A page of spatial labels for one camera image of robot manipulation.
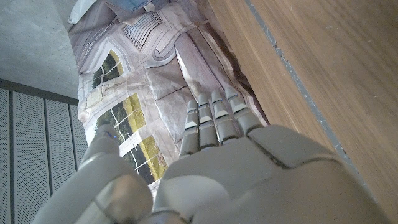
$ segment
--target perforated panel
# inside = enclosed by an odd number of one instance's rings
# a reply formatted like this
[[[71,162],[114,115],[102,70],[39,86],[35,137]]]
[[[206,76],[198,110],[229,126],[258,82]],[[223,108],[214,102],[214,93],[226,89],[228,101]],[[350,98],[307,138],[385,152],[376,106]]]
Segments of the perforated panel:
[[[81,158],[85,155],[87,150],[87,140],[83,124],[78,119],[78,108],[74,105],[69,105],[70,116],[72,117],[73,140],[75,142],[75,154],[77,164],[80,164]]]
[[[9,92],[0,89],[0,223],[10,223]]]
[[[30,223],[49,199],[43,99],[13,93],[15,223]]]
[[[66,103],[46,100],[47,129],[53,192],[75,173],[69,109]]]

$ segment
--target robot finger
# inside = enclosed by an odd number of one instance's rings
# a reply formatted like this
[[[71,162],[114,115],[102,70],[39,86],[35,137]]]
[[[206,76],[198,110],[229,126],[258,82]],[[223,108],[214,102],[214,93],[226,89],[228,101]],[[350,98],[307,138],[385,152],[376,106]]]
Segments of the robot finger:
[[[218,141],[220,144],[226,144],[227,140],[237,139],[239,134],[235,130],[232,117],[228,114],[220,93],[214,91],[211,94],[211,104],[215,116],[215,124],[217,127]]]
[[[250,131],[262,127],[259,118],[246,106],[244,100],[235,89],[225,89],[225,95],[232,107],[232,112],[238,122],[238,126],[245,136],[247,136]]]
[[[180,158],[199,151],[199,117],[198,104],[195,100],[188,102],[185,131],[182,137]]]
[[[202,93],[198,99],[199,150],[218,146],[217,132],[211,115],[208,97]]]

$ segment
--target robotic hand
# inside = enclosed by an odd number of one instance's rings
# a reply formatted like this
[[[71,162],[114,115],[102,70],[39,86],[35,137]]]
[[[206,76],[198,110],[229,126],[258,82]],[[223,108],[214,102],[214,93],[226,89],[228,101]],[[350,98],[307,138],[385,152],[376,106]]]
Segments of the robotic hand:
[[[33,223],[390,223],[334,152],[287,128],[262,127],[232,89],[226,98],[213,92],[211,104],[205,95],[189,102],[180,159],[153,206],[114,136],[99,128],[79,171]]]

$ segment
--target fabric sheet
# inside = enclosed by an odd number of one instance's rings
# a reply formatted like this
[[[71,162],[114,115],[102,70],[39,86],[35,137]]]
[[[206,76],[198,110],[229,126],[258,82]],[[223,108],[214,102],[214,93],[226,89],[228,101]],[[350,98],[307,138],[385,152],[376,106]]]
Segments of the fabric sheet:
[[[70,32],[80,73],[79,120],[88,143],[99,126],[112,125],[119,155],[153,195],[178,159],[187,103],[200,93],[210,97],[212,91],[233,87],[266,125],[196,5],[168,3],[156,1],[155,11],[134,11],[126,18],[101,0]],[[132,11],[131,5],[115,5]]]

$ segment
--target wooden surface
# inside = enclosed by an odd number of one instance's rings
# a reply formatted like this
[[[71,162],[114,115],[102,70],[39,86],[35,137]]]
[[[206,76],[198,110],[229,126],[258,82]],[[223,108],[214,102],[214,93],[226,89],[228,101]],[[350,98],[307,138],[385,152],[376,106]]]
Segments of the wooden surface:
[[[243,0],[209,0],[271,124],[333,150]],[[381,207],[398,220],[397,1],[252,0]]]

